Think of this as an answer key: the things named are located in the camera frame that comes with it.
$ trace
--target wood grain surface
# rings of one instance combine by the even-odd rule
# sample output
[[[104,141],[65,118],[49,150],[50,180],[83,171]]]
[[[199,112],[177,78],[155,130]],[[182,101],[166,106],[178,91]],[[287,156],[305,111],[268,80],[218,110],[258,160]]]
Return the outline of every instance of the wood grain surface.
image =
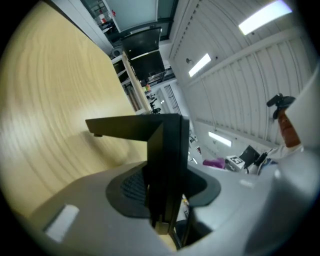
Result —
[[[11,207],[28,217],[80,177],[146,160],[145,142],[96,138],[85,123],[134,114],[109,57],[40,2],[0,61],[0,180]]]

